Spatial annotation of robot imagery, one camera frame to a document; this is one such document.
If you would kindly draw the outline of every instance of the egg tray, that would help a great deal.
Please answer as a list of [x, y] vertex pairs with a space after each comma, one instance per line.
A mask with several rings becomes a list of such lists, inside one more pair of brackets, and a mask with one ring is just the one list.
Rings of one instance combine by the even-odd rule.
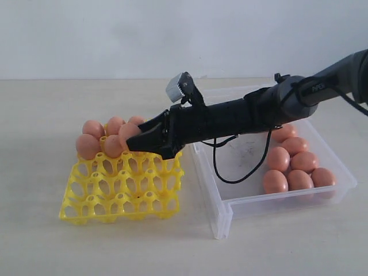
[[181, 188], [179, 152], [171, 160], [146, 152], [123, 152], [110, 158], [103, 152], [72, 167], [59, 218], [76, 225], [91, 219], [113, 223], [118, 217], [142, 220], [148, 215], [168, 219], [179, 212]]

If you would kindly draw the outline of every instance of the clear plastic container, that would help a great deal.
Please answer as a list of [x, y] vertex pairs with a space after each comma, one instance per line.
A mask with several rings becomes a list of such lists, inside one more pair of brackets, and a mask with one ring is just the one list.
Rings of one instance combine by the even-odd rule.
[[[241, 98], [264, 86], [267, 85], [207, 90], [203, 92], [203, 96], [206, 104], [211, 105]], [[267, 171], [266, 164], [263, 164], [257, 172], [242, 183], [227, 184], [218, 179], [214, 173], [212, 147], [203, 143], [191, 145], [202, 194], [216, 239], [228, 237], [232, 219], [336, 204], [342, 200], [349, 189], [357, 185], [356, 179], [320, 137], [308, 119], [299, 120], [293, 124], [299, 136], [309, 141], [310, 151], [318, 156], [320, 167], [328, 168], [335, 174], [337, 179], [335, 186], [265, 194], [262, 178]], [[245, 176], [259, 162], [265, 148], [266, 136], [266, 133], [240, 135], [226, 146], [217, 149], [217, 167], [221, 176], [229, 180]], [[334, 196], [326, 199], [323, 196], [326, 193], [334, 193]], [[306, 194], [312, 194], [313, 197], [305, 200]]]

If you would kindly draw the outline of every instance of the table surface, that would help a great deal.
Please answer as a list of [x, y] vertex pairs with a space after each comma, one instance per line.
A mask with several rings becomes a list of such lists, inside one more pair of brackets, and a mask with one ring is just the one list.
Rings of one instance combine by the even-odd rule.
[[[81, 227], [58, 219], [88, 119], [147, 118], [169, 107], [168, 80], [0, 82], [1, 275], [367, 275], [368, 120], [341, 99], [312, 123], [358, 180], [338, 205], [232, 223], [214, 240], [188, 148], [181, 212], [169, 220]], [[269, 79], [199, 79], [200, 89]]]

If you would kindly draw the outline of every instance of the brown egg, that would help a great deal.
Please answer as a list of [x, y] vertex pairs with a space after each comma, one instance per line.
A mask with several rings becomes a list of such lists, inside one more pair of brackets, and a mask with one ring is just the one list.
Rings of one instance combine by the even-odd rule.
[[103, 150], [108, 157], [116, 158], [122, 153], [122, 146], [119, 141], [119, 136], [112, 134], [106, 138], [103, 144]]
[[319, 161], [317, 155], [309, 151], [299, 152], [290, 162], [290, 166], [293, 170], [302, 170], [308, 174], [318, 168], [318, 165]]
[[135, 124], [135, 125], [141, 125], [144, 123], [144, 118], [140, 116], [133, 116], [129, 119], [128, 122], [131, 122], [132, 124]]
[[99, 141], [90, 134], [80, 135], [75, 142], [75, 149], [86, 160], [93, 159], [97, 153], [101, 152]]
[[122, 125], [125, 124], [125, 121], [117, 116], [112, 117], [109, 121], [108, 124], [106, 126], [106, 132], [108, 135], [118, 135], [119, 134], [119, 129]]
[[298, 154], [299, 152], [308, 151], [309, 143], [304, 138], [292, 137], [282, 142], [281, 147], [286, 149], [288, 153], [290, 154], [290, 156], [294, 156], [295, 154]]
[[127, 140], [130, 137], [136, 136], [141, 133], [142, 131], [140, 130], [140, 128], [131, 122], [127, 122], [126, 124], [122, 125], [119, 130], [119, 141], [123, 151], [129, 150]]
[[272, 170], [286, 171], [289, 163], [290, 155], [282, 147], [274, 147], [267, 154], [267, 165]]
[[277, 170], [270, 170], [263, 177], [263, 188], [266, 194], [288, 191], [288, 181], [284, 174]]
[[285, 124], [281, 129], [272, 131], [271, 138], [277, 143], [282, 143], [286, 139], [297, 136], [297, 130], [292, 124]]
[[[303, 190], [311, 189], [314, 187], [311, 177], [302, 170], [292, 170], [287, 175], [287, 182], [289, 183], [289, 190]], [[313, 194], [299, 195], [298, 199], [301, 201], [308, 201], [313, 198]]]
[[[326, 168], [317, 168], [313, 171], [312, 180], [315, 187], [333, 186], [336, 185], [336, 177], [334, 174]], [[332, 198], [335, 195], [335, 191], [326, 191], [320, 193], [319, 196], [323, 198]]]
[[91, 134], [96, 139], [100, 139], [105, 135], [104, 127], [96, 120], [88, 120], [85, 122], [82, 128], [83, 134]]

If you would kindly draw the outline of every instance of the black robotic arm segment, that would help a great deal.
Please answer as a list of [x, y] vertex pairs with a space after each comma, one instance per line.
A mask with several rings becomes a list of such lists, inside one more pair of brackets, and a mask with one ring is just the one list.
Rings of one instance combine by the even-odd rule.
[[318, 103], [352, 93], [355, 102], [368, 103], [368, 49], [354, 53], [312, 77], [275, 75], [277, 84], [241, 99], [206, 106], [193, 78], [182, 73], [166, 92], [181, 99], [156, 118], [140, 125], [142, 134], [131, 137], [131, 151], [154, 152], [171, 159], [186, 145], [231, 135], [265, 132], [311, 116]]

